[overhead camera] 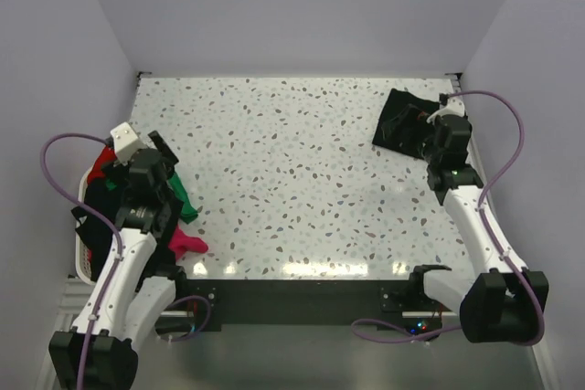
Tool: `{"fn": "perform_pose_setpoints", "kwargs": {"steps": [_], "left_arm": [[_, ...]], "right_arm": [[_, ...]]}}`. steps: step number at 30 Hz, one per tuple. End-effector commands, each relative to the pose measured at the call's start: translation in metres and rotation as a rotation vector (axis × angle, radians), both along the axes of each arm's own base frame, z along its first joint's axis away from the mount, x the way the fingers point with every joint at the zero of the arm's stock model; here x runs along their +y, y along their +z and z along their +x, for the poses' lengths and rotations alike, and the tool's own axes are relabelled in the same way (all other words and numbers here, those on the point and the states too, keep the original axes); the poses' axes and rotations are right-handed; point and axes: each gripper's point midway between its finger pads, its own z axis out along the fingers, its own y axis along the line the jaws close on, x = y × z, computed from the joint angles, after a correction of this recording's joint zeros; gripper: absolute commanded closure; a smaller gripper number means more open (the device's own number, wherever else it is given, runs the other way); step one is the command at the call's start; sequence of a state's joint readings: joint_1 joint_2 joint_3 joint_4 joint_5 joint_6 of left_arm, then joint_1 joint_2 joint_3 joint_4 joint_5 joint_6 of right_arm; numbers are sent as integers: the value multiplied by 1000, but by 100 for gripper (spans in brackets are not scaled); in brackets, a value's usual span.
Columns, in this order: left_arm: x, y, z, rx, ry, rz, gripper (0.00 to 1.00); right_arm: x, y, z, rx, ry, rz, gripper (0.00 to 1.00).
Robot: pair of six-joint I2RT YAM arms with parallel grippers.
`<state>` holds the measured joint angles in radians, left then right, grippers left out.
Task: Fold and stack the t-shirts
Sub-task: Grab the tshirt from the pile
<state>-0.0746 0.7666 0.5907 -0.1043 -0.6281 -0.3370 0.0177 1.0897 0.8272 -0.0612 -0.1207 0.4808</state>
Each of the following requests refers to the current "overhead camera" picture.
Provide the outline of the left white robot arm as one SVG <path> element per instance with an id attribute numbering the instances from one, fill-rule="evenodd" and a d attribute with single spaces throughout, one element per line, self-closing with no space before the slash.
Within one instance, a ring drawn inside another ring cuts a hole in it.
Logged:
<path id="1" fill-rule="evenodd" d="M 41 161 L 53 188 L 112 232 L 108 256 L 85 306 L 71 327 L 54 332 L 49 342 L 64 389 L 131 388 L 138 351 L 160 314 L 188 302 L 189 287 L 181 282 L 186 274 L 168 247 L 183 205 L 168 183 L 178 159 L 157 132 L 149 137 L 152 147 L 124 122 L 103 140 L 116 156 L 103 172 L 123 190 L 113 221 L 66 193 Z"/>

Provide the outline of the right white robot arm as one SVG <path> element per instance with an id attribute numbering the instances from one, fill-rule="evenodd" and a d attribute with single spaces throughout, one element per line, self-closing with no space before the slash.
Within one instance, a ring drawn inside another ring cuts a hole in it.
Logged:
<path id="1" fill-rule="evenodd" d="M 474 279 L 432 269 L 407 288 L 420 311 L 437 301 L 458 314 L 472 343 L 534 345 L 544 335 L 548 280 L 527 267 L 508 242 L 486 201 L 485 186 L 467 160 L 472 125 L 463 116 L 434 116 L 418 140 L 427 182 L 456 226 L 472 261 Z"/>

